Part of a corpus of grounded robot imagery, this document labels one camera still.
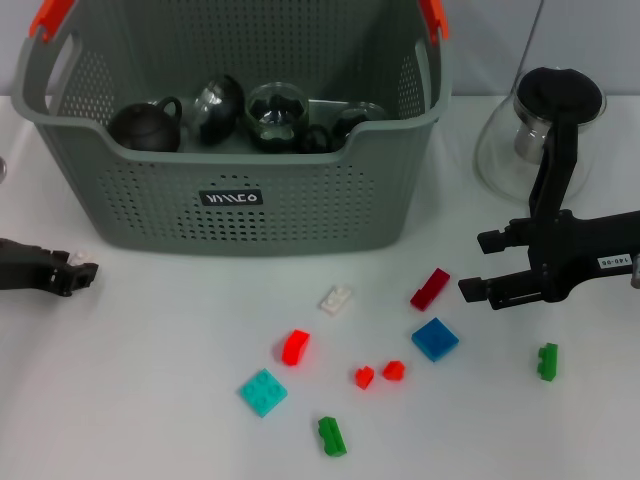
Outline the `dark clay teapot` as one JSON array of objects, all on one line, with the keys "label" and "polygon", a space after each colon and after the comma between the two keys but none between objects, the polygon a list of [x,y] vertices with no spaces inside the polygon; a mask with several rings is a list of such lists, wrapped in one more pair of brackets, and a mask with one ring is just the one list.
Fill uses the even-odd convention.
[{"label": "dark clay teapot", "polygon": [[107,131],[114,141],[130,150],[177,152],[182,114],[182,103],[176,97],[166,97],[156,104],[136,103],[116,113]]}]

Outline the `dark red long brick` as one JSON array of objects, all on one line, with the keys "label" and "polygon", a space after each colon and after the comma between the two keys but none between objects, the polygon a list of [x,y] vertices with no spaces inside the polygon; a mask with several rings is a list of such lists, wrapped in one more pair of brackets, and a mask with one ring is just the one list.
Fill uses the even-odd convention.
[{"label": "dark red long brick", "polygon": [[446,287],[450,278],[451,276],[447,272],[437,268],[425,284],[414,293],[410,304],[421,312],[426,311]]}]

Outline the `green small brick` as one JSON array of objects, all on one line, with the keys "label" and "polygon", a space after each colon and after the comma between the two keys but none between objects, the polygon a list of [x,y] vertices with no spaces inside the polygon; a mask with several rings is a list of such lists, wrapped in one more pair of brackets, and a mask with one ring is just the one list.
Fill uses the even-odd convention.
[{"label": "green small brick", "polygon": [[328,456],[337,458],[347,454],[346,444],[335,418],[321,418],[318,421],[318,433],[323,441],[324,452]]},{"label": "green small brick", "polygon": [[552,382],[557,374],[558,345],[547,343],[538,350],[537,373],[547,382]]}]

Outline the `white small brick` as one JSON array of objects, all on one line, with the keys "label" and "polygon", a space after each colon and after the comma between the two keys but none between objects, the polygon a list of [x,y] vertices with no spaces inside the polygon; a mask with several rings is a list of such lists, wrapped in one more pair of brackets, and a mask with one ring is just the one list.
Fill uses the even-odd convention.
[{"label": "white small brick", "polygon": [[347,286],[336,286],[320,303],[320,309],[329,315],[336,315],[350,299],[352,290]]}]

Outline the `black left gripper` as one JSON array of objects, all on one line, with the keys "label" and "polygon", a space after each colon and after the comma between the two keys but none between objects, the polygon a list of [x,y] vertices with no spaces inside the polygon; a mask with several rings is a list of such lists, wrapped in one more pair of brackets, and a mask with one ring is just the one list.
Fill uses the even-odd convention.
[{"label": "black left gripper", "polygon": [[0,239],[0,290],[48,290],[55,265],[65,265],[53,274],[53,293],[71,296],[89,288],[98,273],[98,265],[69,265],[70,253],[50,251],[38,246]]}]

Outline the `red curved brick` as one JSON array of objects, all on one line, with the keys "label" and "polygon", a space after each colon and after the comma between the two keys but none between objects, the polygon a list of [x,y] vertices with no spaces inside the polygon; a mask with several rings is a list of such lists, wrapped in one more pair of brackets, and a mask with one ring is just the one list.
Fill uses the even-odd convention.
[{"label": "red curved brick", "polygon": [[287,366],[297,366],[306,350],[311,335],[302,330],[294,330],[286,339],[282,354],[281,361]]}]

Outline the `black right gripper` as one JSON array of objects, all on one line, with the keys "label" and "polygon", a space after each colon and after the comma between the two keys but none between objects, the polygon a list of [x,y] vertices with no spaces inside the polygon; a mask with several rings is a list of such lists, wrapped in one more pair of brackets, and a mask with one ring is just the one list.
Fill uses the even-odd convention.
[{"label": "black right gripper", "polygon": [[542,300],[560,302],[586,281],[634,273],[634,260],[640,256],[640,211],[584,220],[562,210],[537,230],[531,219],[514,219],[503,231],[480,233],[477,240],[484,253],[529,245],[535,275],[525,271],[459,280],[467,303],[487,301],[493,310],[501,310]]}]

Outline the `blue square brick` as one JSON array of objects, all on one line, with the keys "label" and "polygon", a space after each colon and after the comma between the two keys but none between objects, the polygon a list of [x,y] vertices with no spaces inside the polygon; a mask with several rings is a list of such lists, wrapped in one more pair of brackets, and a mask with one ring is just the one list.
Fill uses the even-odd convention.
[{"label": "blue square brick", "polygon": [[438,318],[411,334],[412,342],[432,362],[437,362],[459,344],[459,338]]}]

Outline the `glass teacup black sleeve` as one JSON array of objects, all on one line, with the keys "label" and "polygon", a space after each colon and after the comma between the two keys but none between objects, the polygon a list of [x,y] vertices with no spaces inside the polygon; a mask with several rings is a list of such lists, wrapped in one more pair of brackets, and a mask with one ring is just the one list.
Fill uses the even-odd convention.
[{"label": "glass teacup black sleeve", "polygon": [[342,149],[356,126],[388,119],[386,111],[373,103],[319,102],[312,105],[310,123],[295,143],[297,153],[324,154]]},{"label": "glass teacup black sleeve", "polygon": [[245,100],[243,121],[253,145],[266,153],[295,151],[309,126],[309,98],[297,86],[271,82]]},{"label": "glass teacup black sleeve", "polygon": [[244,90],[235,78],[224,74],[211,79],[194,101],[191,136],[206,146],[223,142],[234,132],[244,104]]}]

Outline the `grey perforated storage basket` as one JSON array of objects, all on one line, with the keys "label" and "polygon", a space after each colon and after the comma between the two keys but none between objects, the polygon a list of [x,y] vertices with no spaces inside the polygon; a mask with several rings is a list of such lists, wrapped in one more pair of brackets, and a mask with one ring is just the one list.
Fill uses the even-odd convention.
[{"label": "grey perforated storage basket", "polygon": [[[448,39],[418,0],[75,0],[56,36],[24,41],[12,94],[100,236],[130,249],[270,256],[377,249],[399,237],[451,93]],[[124,107],[193,101],[219,74],[246,94],[285,82],[312,105],[367,102],[387,120],[324,154],[233,136],[176,153],[108,134]]]}]

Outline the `teal square brick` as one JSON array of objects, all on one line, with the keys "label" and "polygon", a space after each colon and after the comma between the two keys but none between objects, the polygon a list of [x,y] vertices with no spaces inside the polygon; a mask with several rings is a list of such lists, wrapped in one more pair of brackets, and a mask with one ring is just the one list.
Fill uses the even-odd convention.
[{"label": "teal square brick", "polygon": [[287,397],[288,391],[267,369],[262,369],[240,388],[239,395],[256,415],[264,418]]}]

